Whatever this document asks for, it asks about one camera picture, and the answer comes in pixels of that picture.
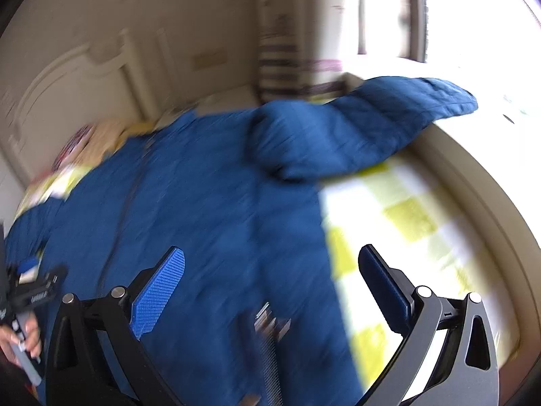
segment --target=window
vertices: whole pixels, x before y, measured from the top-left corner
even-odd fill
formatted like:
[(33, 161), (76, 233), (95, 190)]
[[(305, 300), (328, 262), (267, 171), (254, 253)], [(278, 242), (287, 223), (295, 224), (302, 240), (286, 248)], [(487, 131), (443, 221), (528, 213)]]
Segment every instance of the window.
[(541, 27), (523, 1), (426, 0), (426, 10), (426, 62), (467, 73), (510, 120), (541, 117)]

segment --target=ribbed blue pad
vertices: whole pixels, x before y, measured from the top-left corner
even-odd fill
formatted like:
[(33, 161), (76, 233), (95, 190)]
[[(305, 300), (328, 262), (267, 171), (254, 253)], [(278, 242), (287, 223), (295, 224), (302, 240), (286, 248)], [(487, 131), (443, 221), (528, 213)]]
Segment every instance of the ribbed blue pad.
[(359, 270), (389, 328), (406, 336), (410, 330), (409, 303), (378, 257), (366, 246), (359, 252)]
[(184, 274), (184, 252), (175, 248), (132, 304), (130, 327), (139, 340), (151, 332)]

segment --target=blue jacket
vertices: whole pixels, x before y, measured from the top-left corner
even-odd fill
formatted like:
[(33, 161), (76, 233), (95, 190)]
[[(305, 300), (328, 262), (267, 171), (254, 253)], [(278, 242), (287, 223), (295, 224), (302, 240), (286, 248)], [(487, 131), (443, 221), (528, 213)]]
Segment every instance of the blue jacket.
[[(67, 264), (63, 292), (87, 299), (127, 286), (179, 246), (185, 275), (141, 341), (182, 402), (236, 406), (258, 393), (267, 404), (247, 338), (253, 314), (269, 301), (276, 316), (292, 319), (277, 350), (285, 404), (351, 406), (363, 390), (331, 280), (316, 181), (379, 163), (433, 120), (476, 108), (449, 82), (382, 77), (326, 105), (189, 112), (129, 139), (65, 202), (25, 212), (7, 237), (7, 259), (20, 262), (46, 242), (41, 270)], [(57, 309), (51, 303), (38, 313), (46, 339)], [(111, 349), (105, 353), (129, 390)]]

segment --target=white curtain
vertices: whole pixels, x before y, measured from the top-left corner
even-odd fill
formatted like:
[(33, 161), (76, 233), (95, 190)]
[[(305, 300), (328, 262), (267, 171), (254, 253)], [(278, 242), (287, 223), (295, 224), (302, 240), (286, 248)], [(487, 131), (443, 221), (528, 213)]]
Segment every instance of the white curtain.
[(358, 44), (359, 0), (259, 0), (261, 98), (340, 96)]

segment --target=yellow and white checkered fabric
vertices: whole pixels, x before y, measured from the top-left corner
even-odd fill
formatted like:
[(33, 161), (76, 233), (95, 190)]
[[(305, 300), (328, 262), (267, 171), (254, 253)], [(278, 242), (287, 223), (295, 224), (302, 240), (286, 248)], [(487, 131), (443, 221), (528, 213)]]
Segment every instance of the yellow and white checkered fabric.
[(401, 336), (389, 329), (359, 273), (357, 256), (365, 244), (373, 244), (415, 286), (427, 285), (450, 298), (480, 293), (498, 364), (506, 362), (519, 331), (501, 274), (464, 212), (414, 155), (403, 151), (358, 174), (328, 180), (321, 185), (320, 202), (346, 332), (366, 389)]

